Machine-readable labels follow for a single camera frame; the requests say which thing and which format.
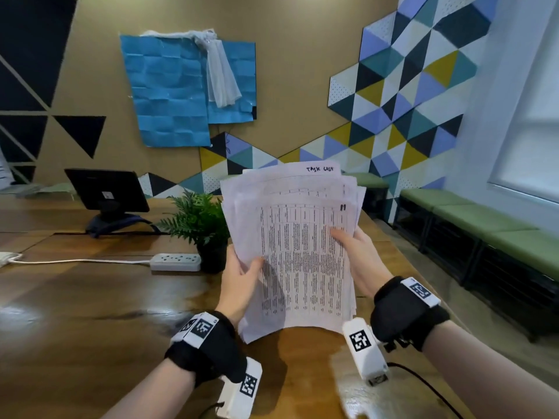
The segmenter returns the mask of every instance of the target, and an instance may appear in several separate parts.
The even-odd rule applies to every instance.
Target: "black wrist glove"
[[[450,319],[441,306],[429,308],[401,282],[401,276],[389,280],[374,296],[375,308],[371,313],[373,334],[382,342],[394,346],[394,340],[403,347],[411,342],[417,351],[436,325]]]
[[[241,382],[247,370],[247,357],[235,341],[235,328],[220,312],[212,310],[208,313],[219,321],[204,336],[200,347],[195,348],[185,341],[174,342],[165,353],[165,359],[170,359],[181,369],[195,372],[196,387],[220,375],[225,375],[233,383]],[[192,331],[195,323],[195,320],[189,321],[179,332]]]

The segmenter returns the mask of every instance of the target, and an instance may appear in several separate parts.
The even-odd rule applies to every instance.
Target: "hand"
[[[373,298],[394,276],[382,262],[371,238],[359,226],[355,228],[353,237],[336,228],[330,228],[330,234],[346,249],[351,275],[357,287],[367,297]]]
[[[221,274],[221,294],[215,310],[227,316],[235,328],[244,316],[263,264],[264,259],[256,258],[247,273],[243,273],[233,245],[227,247],[227,262]]]

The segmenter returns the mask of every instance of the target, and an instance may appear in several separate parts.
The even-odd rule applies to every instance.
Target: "yellow triangle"
[[[357,144],[352,145],[350,148],[353,151],[356,151],[359,154],[362,154],[370,159],[371,155],[373,154],[373,145],[374,145],[374,135],[372,137],[368,137],[366,140],[363,140],[361,142],[358,142]]]
[[[370,101],[374,105],[380,107],[383,88],[384,88],[384,79],[382,81],[369,85],[360,91],[357,91],[357,94],[359,94],[361,97],[365,98],[366,100]]]
[[[427,156],[421,154],[409,143],[407,143],[406,149],[404,150],[404,158],[402,159],[402,167],[400,168],[400,170],[410,168],[424,160],[427,160]]]
[[[435,60],[429,66],[427,66],[424,71],[429,72],[438,82],[442,83],[445,88],[451,83],[452,72],[454,71],[454,65],[456,64],[456,57],[458,56],[458,50],[441,57],[439,60]]]
[[[292,163],[294,161],[299,161],[299,148],[296,148],[293,151],[290,151],[287,154],[284,154],[283,156],[279,157],[279,161],[283,162],[283,163]]]
[[[392,129],[390,130],[390,137],[388,138],[388,149],[390,150],[390,148],[394,148],[397,145],[400,145],[400,144],[402,144],[402,142],[405,142],[405,141],[406,141],[406,139],[400,133],[400,131],[398,131],[398,128],[396,128],[394,125],[392,125]]]
[[[226,160],[225,157],[215,154],[207,148],[200,147],[200,163],[202,164],[202,170],[211,168],[212,166],[217,165],[220,161],[224,160]]]
[[[334,140],[341,142],[344,146],[349,145],[349,133],[351,132],[351,122],[328,132],[328,136]]]

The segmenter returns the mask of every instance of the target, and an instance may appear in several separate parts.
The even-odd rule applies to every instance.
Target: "fern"
[[[226,244],[229,229],[221,201],[212,194],[194,194],[185,190],[182,197],[171,197],[178,213],[164,218],[158,226],[172,236],[187,239],[196,246]]]

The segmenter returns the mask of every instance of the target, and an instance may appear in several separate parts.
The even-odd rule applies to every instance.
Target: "forearm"
[[[559,393],[458,325],[437,325],[423,353],[478,419],[556,418]]]
[[[172,419],[192,393],[196,375],[163,360],[102,419]]]

